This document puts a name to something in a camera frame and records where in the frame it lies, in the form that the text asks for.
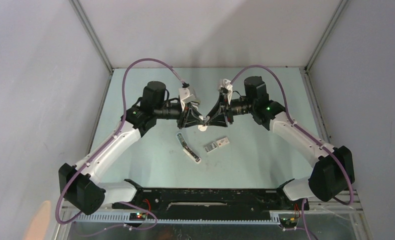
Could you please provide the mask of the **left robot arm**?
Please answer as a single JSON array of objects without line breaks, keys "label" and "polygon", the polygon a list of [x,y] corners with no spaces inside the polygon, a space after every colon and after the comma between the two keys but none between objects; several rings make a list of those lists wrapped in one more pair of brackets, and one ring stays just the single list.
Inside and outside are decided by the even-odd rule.
[{"label": "left robot arm", "polygon": [[198,112],[200,100],[188,84],[179,88],[178,97],[169,98],[166,85],[150,81],[134,105],[125,111],[107,139],[74,165],[58,170],[62,197],[82,214],[91,215],[102,205],[125,202],[131,208],[143,204],[144,195],[129,182],[102,183],[110,166],[139,141],[158,119],[175,120],[179,128],[203,124]]}]

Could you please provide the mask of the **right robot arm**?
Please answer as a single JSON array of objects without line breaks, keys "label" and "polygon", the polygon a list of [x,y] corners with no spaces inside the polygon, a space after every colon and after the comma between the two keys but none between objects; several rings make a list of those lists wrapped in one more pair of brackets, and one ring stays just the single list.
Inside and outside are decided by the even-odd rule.
[{"label": "right robot arm", "polygon": [[290,180],[280,186],[276,202],[282,209],[291,208],[297,200],[316,197],[323,202],[334,199],[355,182],[353,157],[345,147],[335,147],[298,125],[286,108],[270,99],[260,76],[244,80],[245,95],[233,99],[233,85],[222,79],[218,84],[219,98],[206,116],[206,126],[227,127],[234,116],[251,114],[266,130],[280,136],[293,146],[310,164],[308,177]]}]

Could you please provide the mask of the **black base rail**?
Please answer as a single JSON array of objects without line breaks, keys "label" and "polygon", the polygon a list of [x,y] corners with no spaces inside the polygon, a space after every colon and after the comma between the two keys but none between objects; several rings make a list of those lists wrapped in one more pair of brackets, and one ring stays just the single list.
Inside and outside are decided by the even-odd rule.
[{"label": "black base rail", "polygon": [[290,200],[281,188],[147,188],[132,200],[159,220],[270,221],[278,211],[308,210],[302,199]]}]

